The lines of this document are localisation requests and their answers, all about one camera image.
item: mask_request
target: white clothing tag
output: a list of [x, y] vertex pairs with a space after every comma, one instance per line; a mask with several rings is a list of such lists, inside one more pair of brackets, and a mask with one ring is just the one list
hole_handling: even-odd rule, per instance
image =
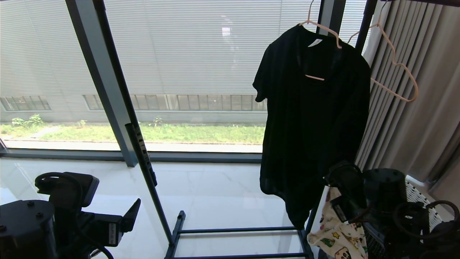
[[321, 39], [316, 39], [312, 44], [310, 44], [308, 47], [313, 47], [314, 45], [318, 45], [320, 42], [322, 42]]

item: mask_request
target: shirt sleeve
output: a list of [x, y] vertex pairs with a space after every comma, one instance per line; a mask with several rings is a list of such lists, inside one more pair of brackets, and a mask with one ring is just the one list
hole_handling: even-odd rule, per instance
[[354, 163], [361, 145], [369, 116], [370, 69], [363, 69], [352, 84], [355, 90], [334, 122], [320, 156], [318, 172], [321, 176], [343, 160]]
[[264, 52], [262, 61], [260, 61], [259, 69], [257, 69], [254, 78], [253, 87], [257, 90], [256, 102], [262, 102], [270, 95], [270, 64], [271, 64], [271, 50], [269, 45]]

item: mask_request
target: curtain fold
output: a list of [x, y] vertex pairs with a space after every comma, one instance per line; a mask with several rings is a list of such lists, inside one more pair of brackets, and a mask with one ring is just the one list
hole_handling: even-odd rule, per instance
[[[396, 62], [412, 71], [419, 98], [405, 103], [371, 85], [368, 126], [355, 162], [362, 169], [391, 167], [421, 182], [434, 181], [460, 142], [460, 10], [402, 0], [391, 2], [384, 16]], [[409, 76], [391, 64], [391, 48], [378, 28], [371, 31], [364, 57], [375, 80], [413, 96]]]

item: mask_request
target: green lawn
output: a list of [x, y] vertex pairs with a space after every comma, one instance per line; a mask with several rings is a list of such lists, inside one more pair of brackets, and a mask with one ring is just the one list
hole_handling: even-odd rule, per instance
[[[1, 126], [1, 135], [12, 139], [28, 136], [50, 125], [35, 127]], [[60, 129], [44, 134], [38, 140], [80, 140], [80, 141], [115, 141], [110, 126], [85, 125], [83, 127], [60, 125]], [[262, 126], [190, 126], [164, 124], [157, 127], [142, 125], [142, 134], [146, 141], [204, 142], [204, 143], [252, 143], [260, 144], [264, 138], [265, 127]]]

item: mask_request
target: empty hanger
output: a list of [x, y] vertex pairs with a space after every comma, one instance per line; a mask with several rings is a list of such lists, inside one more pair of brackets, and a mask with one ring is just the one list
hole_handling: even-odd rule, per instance
[[[342, 48], [342, 46], [339, 44], [339, 35], [337, 34], [337, 32], [329, 29], [328, 27], [326, 26], [323, 26], [321, 24], [318, 24], [318, 23], [315, 23], [313, 21], [310, 20], [310, 13], [311, 13], [311, 6], [313, 5], [313, 2], [315, 0], [312, 0], [311, 3], [310, 3], [310, 8], [308, 9], [308, 18], [306, 21], [304, 21], [303, 23], [299, 24], [299, 26], [303, 26], [304, 24], [313, 24], [321, 29], [324, 29], [328, 32], [330, 32], [332, 35], [335, 36], [336, 40], [337, 40], [337, 48]], [[320, 78], [320, 77], [314, 77], [314, 76], [309, 76], [309, 75], [305, 75], [306, 77], [309, 77], [309, 78], [313, 78], [313, 79], [317, 79], [317, 80], [321, 80], [321, 81], [324, 81], [324, 78]]]
[[[414, 76], [412, 75], [412, 73], [410, 72], [409, 68], [406, 67], [406, 65], [402, 64], [402, 63], [396, 63], [395, 59], [396, 59], [396, 49], [395, 49], [395, 46], [393, 46], [393, 43], [390, 41], [390, 38], [388, 37], [388, 35], [385, 33], [385, 31], [383, 30], [383, 27], [382, 25], [380, 24], [380, 19], [382, 18], [382, 10], [383, 10], [383, 7], [385, 7], [387, 1], [385, 1], [385, 3], [383, 4], [382, 6], [382, 9], [380, 10], [380, 14], [379, 14], [379, 18], [377, 19], [377, 23], [370, 26], [370, 28], [373, 28], [373, 27], [378, 27], [380, 29], [380, 32], [382, 33], [383, 37], [385, 38], [385, 40], [388, 42], [388, 45], [390, 45], [391, 47], [391, 50], [393, 51], [393, 58], [391, 59], [391, 62], [393, 63], [393, 65], [395, 66], [401, 66], [404, 68], [404, 70], [407, 72], [407, 74], [409, 75], [410, 77], [410, 80], [412, 81], [412, 83], [414, 83], [414, 97], [412, 99], [406, 99], [402, 96], [400, 96], [399, 94], [393, 92], [392, 90], [390, 90], [388, 87], [384, 86], [383, 84], [377, 82], [375, 79], [371, 78], [371, 80], [376, 83], [378, 86], [382, 87], [383, 89], [387, 90], [390, 94], [398, 97], [399, 99], [405, 101], [405, 102], [413, 102], [415, 100], [417, 100], [417, 98], [419, 97], [419, 85], [417, 84], [417, 81], [415, 80]], [[351, 39], [358, 35], [359, 32], [353, 34], [350, 39], [348, 40], [347, 43], [350, 43]]]

